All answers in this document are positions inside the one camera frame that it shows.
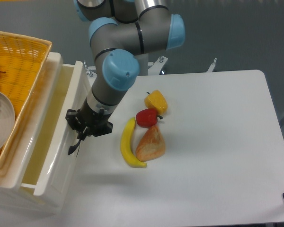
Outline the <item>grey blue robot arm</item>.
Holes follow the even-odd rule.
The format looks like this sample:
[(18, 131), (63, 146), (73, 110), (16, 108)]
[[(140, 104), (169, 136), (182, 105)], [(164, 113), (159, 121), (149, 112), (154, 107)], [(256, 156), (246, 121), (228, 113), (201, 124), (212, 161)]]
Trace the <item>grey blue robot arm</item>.
[(164, 0), (76, 0), (77, 13), (91, 22), (88, 30), (97, 77), (82, 107), (66, 120), (79, 140), (112, 132), (109, 117), (140, 73), (137, 56), (180, 47), (182, 17)]

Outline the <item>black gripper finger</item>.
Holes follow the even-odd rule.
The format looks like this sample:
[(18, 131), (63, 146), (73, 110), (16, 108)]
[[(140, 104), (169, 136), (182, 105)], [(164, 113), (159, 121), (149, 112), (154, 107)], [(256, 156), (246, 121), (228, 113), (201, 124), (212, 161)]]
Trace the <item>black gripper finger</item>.
[(99, 137), (103, 135), (110, 134), (113, 129), (113, 124), (111, 122), (106, 122), (102, 126), (88, 126), (84, 129), (82, 135), (81, 135), (81, 140), (85, 140), (86, 137), (94, 136), (94, 137)]
[(72, 130), (77, 132), (77, 139), (81, 140), (82, 137), (82, 131), (81, 131), (81, 123), (79, 120), (79, 112), (80, 110), (73, 110), (73, 109), (68, 109), (66, 112), (65, 119), (68, 123), (68, 125), (71, 127)]

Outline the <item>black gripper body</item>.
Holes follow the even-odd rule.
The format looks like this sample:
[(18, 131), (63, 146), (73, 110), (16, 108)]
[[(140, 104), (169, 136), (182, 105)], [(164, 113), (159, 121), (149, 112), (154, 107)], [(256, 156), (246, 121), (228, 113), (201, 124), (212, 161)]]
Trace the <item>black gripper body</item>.
[(84, 101), (83, 105), (79, 109), (79, 120), (80, 123), (83, 124), (85, 127), (92, 127), (92, 126), (102, 126), (106, 122), (108, 122), (108, 119), (112, 115), (105, 114), (104, 110), (100, 110), (99, 113), (95, 112), (90, 108), (87, 101)]

